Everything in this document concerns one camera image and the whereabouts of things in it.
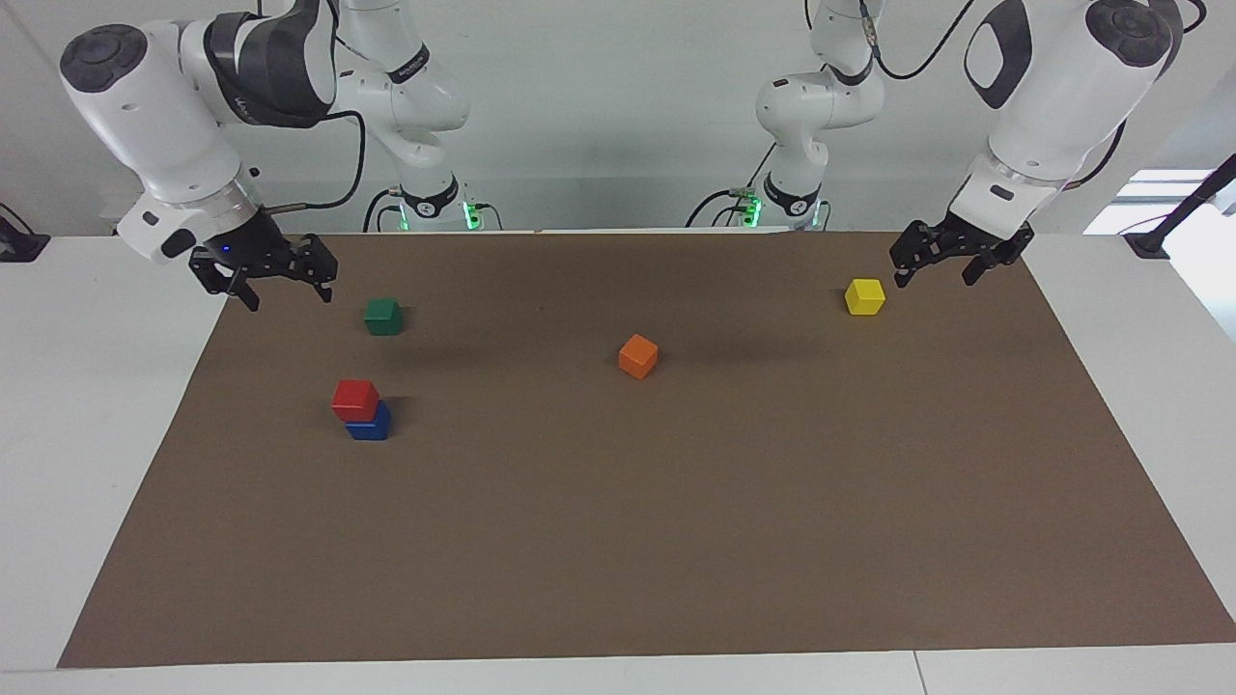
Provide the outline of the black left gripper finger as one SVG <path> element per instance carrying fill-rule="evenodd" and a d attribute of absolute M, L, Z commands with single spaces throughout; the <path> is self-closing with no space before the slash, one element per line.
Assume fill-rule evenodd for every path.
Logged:
<path fill-rule="evenodd" d="M 910 223 L 890 247 L 892 282 L 899 289 L 908 286 L 913 275 L 934 257 L 933 245 L 939 234 L 928 223 Z"/>
<path fill-rule="evenodd" d="M 1005 263 L 1002 255 L 1005 255 L 1002 245 L 980 245 L 976 247 L 970 263 L 967 263 L 967 268 L 962 271 L 964 284 L 968 287 L 974 286 L 988 271 Z"/>

